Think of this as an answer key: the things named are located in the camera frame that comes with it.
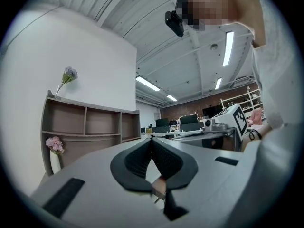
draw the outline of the white ceiling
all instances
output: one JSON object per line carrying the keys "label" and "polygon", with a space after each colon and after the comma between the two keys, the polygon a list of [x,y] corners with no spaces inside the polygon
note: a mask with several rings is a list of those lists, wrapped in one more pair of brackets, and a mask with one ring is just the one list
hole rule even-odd
{"label": "white ceiling", "polygon": [[[196,32],[185,27],[185,35],[176,36],[165,24],[164,14],[173,10],[175,0],[39,0],[60,4],[95,20],[137,48],[136,72],[161,91],[155,92],[136,82],[136,100],[159,107],[215,94],[227,90],[233,82],[252,76],[250,41],[252,35],[242,25],[206,27]],[[235,39],[229,65],[223,67],[226,33],[234,31]],[[210,46],[217,44],[216,50]]]}

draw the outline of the brick wall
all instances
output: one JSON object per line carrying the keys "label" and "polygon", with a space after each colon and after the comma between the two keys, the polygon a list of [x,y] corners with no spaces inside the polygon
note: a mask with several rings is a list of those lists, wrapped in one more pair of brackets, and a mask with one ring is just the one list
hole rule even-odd
{"label": "brick wall", "polygon": [[[258,89],[256,83],[248,85],[250,90]],[[203,109],[208,108],[210,105],[216,106],[220,104],[220,99],[229,99],[235,96],[245,94],[247,92],[247,86],[240,87],[238,89],[232,89],[217,95],[212,95],[200,100],[195,100],[183,104],[178,104],[170,107],[161,109],[161,117],[168,118],[169,121],[177,120],[180,116],[186,116],[194,114],[195,112],[198,116],[203,116]],[[233,100],[234,103],[242,102],[243,99]]]}

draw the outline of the black slot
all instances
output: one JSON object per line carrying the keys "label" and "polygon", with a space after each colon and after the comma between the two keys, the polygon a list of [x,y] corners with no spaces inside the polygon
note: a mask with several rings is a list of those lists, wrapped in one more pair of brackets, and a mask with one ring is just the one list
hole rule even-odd
{"label": "black slot", "polygon": [[43,206],[43,209],[57,218],[61,218],[70,203],[73,201],[85,181],[71,178],[60,188],[53,197]]}
{"label": "black slot", "polygon": [[222,163],[225,163],[228,165],[234,165],[234,166],[236,166],[238,164],[237,160],[233,160],[233,159],[229,159],[229,158],[225,158],[225,157],[217,157],[215,159],[215,161],[222,162]]}

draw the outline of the white wall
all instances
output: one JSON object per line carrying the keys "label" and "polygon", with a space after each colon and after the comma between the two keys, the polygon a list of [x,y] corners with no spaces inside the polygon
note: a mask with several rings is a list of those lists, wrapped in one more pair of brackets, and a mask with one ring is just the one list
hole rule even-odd
{"label": "white wall", "polygon": [[[49,9],[42,7],[21,12],[6,43]],[[135,110],[136,48],[64,8],[31,23],[8,47],[0,71],[1,150],[12,181],[28,195],[45,173],[40,147],[45,97],[55,92],[67,66],[78,71],[78,79],[59,96]]]}
{"label": "white wall", "polygon": [[147,128],[150,124],[156,127],[154,113],[160,114],[159,108],[136,102],[136,109],[140,112],[141,127]]}

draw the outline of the fluorescent light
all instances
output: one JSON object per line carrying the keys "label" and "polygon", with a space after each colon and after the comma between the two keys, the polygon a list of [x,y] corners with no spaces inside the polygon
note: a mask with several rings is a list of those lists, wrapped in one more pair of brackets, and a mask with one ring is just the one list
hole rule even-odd
{"label": "fluorescent light", "polygon": [[225,49],[225,57],[224,57],[223,66],[227,66],[229,64],[231,51],[232,51],[232,45],[233,45],[233,36],[234,36],[233,31],[226,33],[226,49]]}
{"label": "fluorescent light", "polygon": [[142,84],[144,84],[145,86],[150,87],[151,89],[155,90],[155,91],[160,91],[160,89],[156,86],[154,86],[153,84],[151,84],[150,82],[148,82],[147,80],[143,79],[142,77],[138,76],[136,77],[136,80],[138,82],[141,82]]}
{"label": "fluorescent light", "polygon": [[173,96],[171,96],[171,95],[167,95],[167,97],[169,98],[169,99],[171,99],[172,101],[177,101],[177,99],[175,99]]}
{"label": "fluorescent light", "polygon": [[218,78],[217,86],[215,86],[215,89],[219,88],[221,82],[222,82],[222,78]]}

